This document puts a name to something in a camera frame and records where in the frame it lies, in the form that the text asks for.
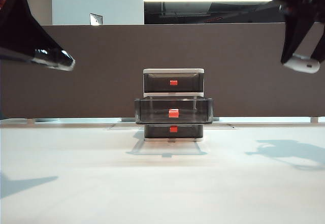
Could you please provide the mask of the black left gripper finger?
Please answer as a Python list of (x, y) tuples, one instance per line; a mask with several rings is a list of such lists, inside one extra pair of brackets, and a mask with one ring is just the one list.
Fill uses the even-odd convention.
[(23, 61), (47, 66), (62, 71), (72, 70), (72, 57), (61, 49), (35, 49), (32, 55), (1, 48), (1, 59)]
[(35, 49), (64, 50), (34, 19), (27, 0), (1, 0), (1, 48), (27, 55)]

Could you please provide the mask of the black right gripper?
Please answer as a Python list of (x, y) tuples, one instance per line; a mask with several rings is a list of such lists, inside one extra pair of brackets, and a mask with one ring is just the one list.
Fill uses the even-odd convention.
[[(280, 12), (286, 17), (307, 18), (312, 21), (286, 21), (281, 63), (286, 64), (307, 35), (314, 22), (324, 24), (324, 0), (276, 0)], [(325, 58), (325, 30), (311, 58), (323, 62)]]

